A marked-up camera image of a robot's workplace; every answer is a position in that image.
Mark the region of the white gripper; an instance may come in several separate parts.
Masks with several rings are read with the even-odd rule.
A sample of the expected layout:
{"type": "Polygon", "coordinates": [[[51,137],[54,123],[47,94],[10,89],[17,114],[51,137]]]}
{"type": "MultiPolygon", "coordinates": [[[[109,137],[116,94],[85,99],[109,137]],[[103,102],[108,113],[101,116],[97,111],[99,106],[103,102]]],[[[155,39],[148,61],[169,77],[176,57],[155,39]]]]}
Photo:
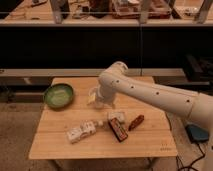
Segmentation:
{"type": "Polygon", "coordinates": [[[87,104],[96,109],[102,109],[105,105],[108,105],[111,108],[115,107],[114,102],[112,100],[107,101],[102,97],[102,95],[99,93],[98,86],[90,89],[88,93],[87,104]]]}

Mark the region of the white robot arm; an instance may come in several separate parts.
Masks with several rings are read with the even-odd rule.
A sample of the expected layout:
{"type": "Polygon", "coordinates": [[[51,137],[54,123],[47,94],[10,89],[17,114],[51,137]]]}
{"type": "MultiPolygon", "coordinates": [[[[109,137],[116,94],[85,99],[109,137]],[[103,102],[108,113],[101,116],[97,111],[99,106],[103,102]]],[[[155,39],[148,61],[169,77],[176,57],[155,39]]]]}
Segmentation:
{"type": "Polygon", "coordinates": [[[114,62],[98,77],[99,85],[89,92],[89,104],[114,105],[122,93],[166,112],[185,118],[209,132],[202,171],[213,171],[213,96],[132,79],[124,62],[114,62]]]}

